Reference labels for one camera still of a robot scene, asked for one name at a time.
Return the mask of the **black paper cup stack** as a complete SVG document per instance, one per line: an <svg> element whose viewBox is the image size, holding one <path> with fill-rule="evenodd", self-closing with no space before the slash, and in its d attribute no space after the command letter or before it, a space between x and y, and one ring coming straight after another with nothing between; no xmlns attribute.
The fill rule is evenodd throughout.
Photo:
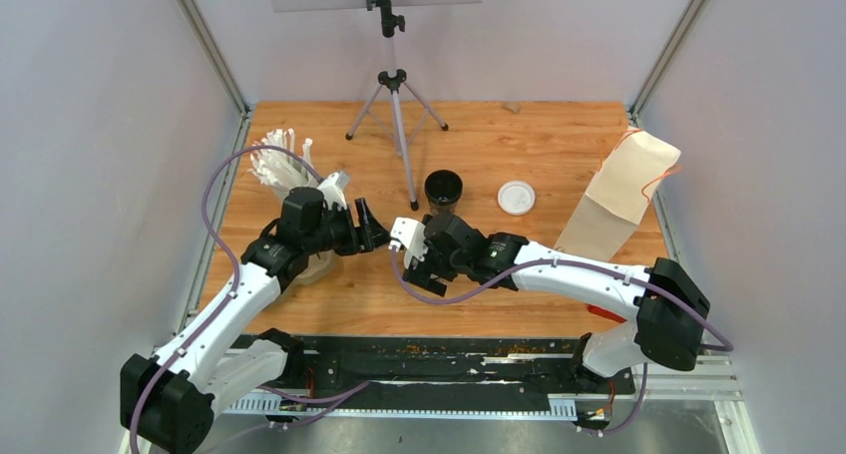
<svg viewBox="0 0 846 454"><path fill-rule="evenodd" d="M429 205L429 214L453 214L463 194L461 177L450 170L430 173L424 182L424 194Z"/></svg>

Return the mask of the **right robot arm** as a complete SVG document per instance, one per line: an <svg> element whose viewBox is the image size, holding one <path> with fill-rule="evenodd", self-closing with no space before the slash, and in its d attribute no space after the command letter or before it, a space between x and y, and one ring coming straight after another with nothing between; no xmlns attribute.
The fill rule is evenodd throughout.
<svg viewBox="0 0 846 454"><path fill-rule="evenodd" d="M505 288L561 295L620 317L620 325L580 337L569 367L583 391L642 363L690 371L703 347L710 303L672 259L651 266L593 260L522 235L483 234L450 213L396 219L389 248L401 287L428 304Z"/></svg>

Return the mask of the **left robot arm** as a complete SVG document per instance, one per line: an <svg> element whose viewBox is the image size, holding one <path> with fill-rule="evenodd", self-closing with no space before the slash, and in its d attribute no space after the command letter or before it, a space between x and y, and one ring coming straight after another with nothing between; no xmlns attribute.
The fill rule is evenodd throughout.
<svg viewBox="0 0 846 454"><path fill-rule="evenodd" d="M297 385L305 374L303 342L270 328L241 354L226 352L250 322L283 296L310 258L372 252L389 232L364 198L332 203L317 188L295 188L236 260L233 274L206 308L150 357L132 355L120 371L120 422L169 453L194 453L221 412L274 381Z"/></svg>

